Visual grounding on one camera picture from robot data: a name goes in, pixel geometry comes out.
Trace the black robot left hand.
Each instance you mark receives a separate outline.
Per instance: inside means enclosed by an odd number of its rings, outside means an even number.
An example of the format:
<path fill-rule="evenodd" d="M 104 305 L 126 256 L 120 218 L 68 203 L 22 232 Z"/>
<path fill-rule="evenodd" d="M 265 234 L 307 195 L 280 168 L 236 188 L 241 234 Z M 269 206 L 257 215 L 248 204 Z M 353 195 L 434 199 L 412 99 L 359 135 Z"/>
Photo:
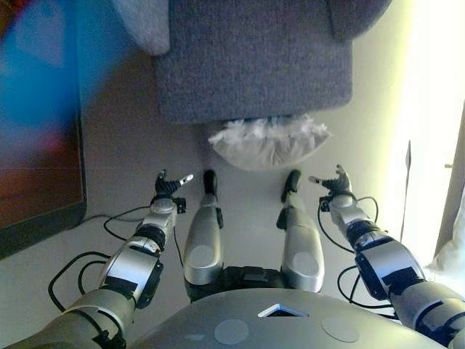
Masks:
<path fill-rule="evenodd" d="M 189 183 L 193 178 L 193 174 L 188 174 L 179 180 L 167 180 L 167 169 L 162 169 L 155 181 L 155 199 L 171 198 L 183 185 Z"/>

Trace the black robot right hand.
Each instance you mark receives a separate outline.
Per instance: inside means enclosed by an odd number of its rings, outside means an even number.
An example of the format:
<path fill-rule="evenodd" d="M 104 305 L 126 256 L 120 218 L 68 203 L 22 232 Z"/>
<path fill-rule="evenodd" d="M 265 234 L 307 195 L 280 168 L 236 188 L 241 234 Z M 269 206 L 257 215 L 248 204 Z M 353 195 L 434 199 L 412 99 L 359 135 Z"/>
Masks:
<path fill-rule="evenodd" d="M 351 195 L 351 182 L 347 172 L 342 165 L 336 165 L 336 174 L 338 177 L 332 179 L 321 179 L 315 176 L 309 176 L 308 180 L 326 188 L 331 196 Z"/>

